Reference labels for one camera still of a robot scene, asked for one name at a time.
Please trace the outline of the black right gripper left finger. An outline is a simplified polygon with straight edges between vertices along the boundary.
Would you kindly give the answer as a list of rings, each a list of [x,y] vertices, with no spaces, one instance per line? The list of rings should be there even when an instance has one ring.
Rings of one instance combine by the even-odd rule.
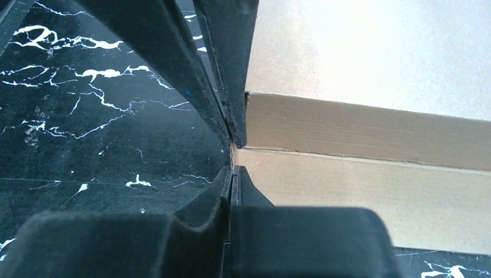
[[[171,214],[44,212],[1,263],[2,277],[218,277],[229,169]]]

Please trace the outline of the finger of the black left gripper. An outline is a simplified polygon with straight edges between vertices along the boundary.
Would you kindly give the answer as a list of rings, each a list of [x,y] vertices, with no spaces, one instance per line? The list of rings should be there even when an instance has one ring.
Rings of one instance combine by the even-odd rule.
[[[247,143],[246,79],[258,0],[194,1],[219,101],[237,148]]]
[[[79,1],[188,100],[221,142],[230,142],[192,35],[175,1]]]

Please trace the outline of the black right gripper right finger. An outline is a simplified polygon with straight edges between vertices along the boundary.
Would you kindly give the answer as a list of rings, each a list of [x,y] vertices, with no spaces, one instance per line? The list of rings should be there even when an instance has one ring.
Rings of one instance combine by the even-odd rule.
[[[230,196],[231,277],[401,277],[389,233],[360,207],[275,206],[243,166]]]

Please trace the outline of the brown cardboard box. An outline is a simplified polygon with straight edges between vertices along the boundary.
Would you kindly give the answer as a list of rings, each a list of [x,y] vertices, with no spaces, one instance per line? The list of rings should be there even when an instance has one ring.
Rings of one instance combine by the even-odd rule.
[[[276,205],[490,254],[490,2],[260,1],[233,162]]]

